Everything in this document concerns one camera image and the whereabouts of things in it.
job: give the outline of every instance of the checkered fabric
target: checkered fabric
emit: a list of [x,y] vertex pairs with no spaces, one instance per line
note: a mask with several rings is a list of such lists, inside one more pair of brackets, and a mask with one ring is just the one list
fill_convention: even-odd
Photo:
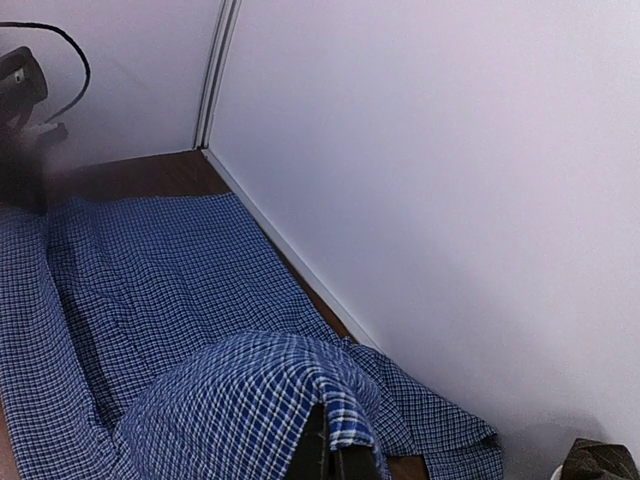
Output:
[[[282,478],[304,402],[338,393],[350,420],[331,424],[333,448],[421,454],[434,480],[502,478],[495,432],[386,357],[341,341],[232,195],[73,201],[45,219],[4,211],[0,241],[0,388],[24,480]],[[270,345],[296,352],[292,362],[278,367]],[[264,374],[252,346],[274,355],[274,383],[247,382],[252,400],[233,403],[212,389]],[[285,387],[276,377],[287,369],[303,376]],[[278,421],[255,423],[274,408]],[[172,435],[153,434],[162,429]],[[210,455],[214,445],[242,451],[251,473],[237,476],[238,458]],[[273,467],[253,470],[267,456]]]

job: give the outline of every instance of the white wall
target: white wall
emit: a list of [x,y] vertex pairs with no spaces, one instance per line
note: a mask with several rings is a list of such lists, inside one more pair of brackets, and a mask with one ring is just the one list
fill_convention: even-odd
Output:
[[244,0],[211,149],[515,478],[640,459],[637,2]]
[[[3,0],[2,20],[53,23],[85,50],[93,80],[61,118],[70,138],[52,159],[66,168],[193,148],[220,0]],[[62,38],[0,29],[0,52],[22,44],[40,61],[50,98],[38,118],[79,91],[83,68]]]

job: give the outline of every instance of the dark object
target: dark object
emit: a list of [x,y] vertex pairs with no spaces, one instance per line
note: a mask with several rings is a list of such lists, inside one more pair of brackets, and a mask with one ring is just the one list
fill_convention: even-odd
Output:
[[75,49],[85,67],[85,81],[80,93],[43,124],[27,126],[34,106],[48,97],[44,73],[27,47],[0,57],[0,205],[44,214],[47,210],[45,151],[68,136],[64,124],[51,123],[51,120],[71,109],[84,96],[89,87],[91,69],[78,44],[56,26],[0,22],[0,28],[54,32]]
[[380,480],[370,448],[329,450],[329,420],[324,405],[316,405],[302,432],[285,480]]
[[562,466],[561,480],[640,480],[626,447],[579,438]]
[[20,47],[0,57],[0,125],[19,117],[14,128],[21,128],[33,107],[48,94],[44,74],[31,50]]
[[80,57],[80,60],[82,60],[82,65],[84,66],[84,84],[82,85],[82,89],[80,90],[80,93],[78,93],[78,95],[76,95],[76,97],[68,105],[61,108],[56,113],[51,115],[48,119],[46,119],[44,123],[49,123],[54,118],[58,118],[63,113],[69,111],[82,99],[82,97],[84,97],[84,94],[89,89],[89,83],[91,83],[91,66],[89,65],[89,60],[87,59],[87,56],[82,51],[82,48],[80,48],[80,45],[76,43],[76,41],[71,37],[71,35],[69,35],[67,32],[65,32],[61,28],[56,27],[55,25],[48,25],[46,23],[36,23],[36,22],[0,22],[0,28],[26,28],[26,29],[32,29],[32,30],[46,30],[48,32],[53,32],[57,35],[60,35],[62,38],[64,38],[65,41],[69,45],[71,45],[73,49],[76,51],[76,53]]

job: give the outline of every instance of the black cable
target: black cable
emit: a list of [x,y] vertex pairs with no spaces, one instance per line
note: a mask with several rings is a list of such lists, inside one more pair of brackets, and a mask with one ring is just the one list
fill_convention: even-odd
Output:
[[71,38],[71,36],[67,32],[65,32],[61,28],[56,27],[54,25],[48,25],[46,23],[36,23],[36,22],[0,22],[0,28],[29,28],[34,30],[47,30],[50,32],[57,33],[62,38],[64,38],[67,41],[67,43],[69,43],[73,47],[73,49],[76,51],[76,53],[82,60],[82,64],[84,65],[84,75],[85,75],[84,85],[82,86],[82,90],[80,90],[80,93],[76,96],[76,98],[74,98],[71,101],[71,103],[69,103],[64,108],[61,108],[60,110],[58,110],[55,114],[53,114],[47,120],[45,120],[44,123],[49,123],[54,118],[58,118],[63,113],[68,112],[73,107],[75,107],[80,100],[82,100],[82,97],[84,97],[84,94],[87,92],[87,89],[89,88],[89,83],[91,82],[91,66],[89,65],[89,60],[87,60],[87,56],[82,51],[82,48],[80,48],[80,45],[78,45],[76,41],[73,38]]

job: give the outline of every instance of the white baseboard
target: white baseboard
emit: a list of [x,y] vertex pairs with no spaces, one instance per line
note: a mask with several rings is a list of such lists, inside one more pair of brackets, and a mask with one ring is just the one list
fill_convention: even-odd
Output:
[[262,213],[260,208],[255,204],[251,197],[244,191],[242,186],[231,176],[229,171],[224,167],[219,158],[211,151],[211,147],[202,150],[207,161],[216,169],[222,179],[229,185],[229,188],[235,193],[251,216],[260,225],[262,230],[267,234],[271,241],[278,247],[284,256],[291,262],[293,267],[300,273],[302,278],[311,286],[311,288],[320,295],[320,298],[333,310],[333,312],[342,320],[344,326],[353,335],[353,337],[363,345],[375,348],[380,351],[380,347],[373,341],[367,331],[352,317],[342,304],[333,296],[329,289],[318,279],[315,273],[302,260],[296,251],[289,245],[287,240],[278,232],[269,219]]

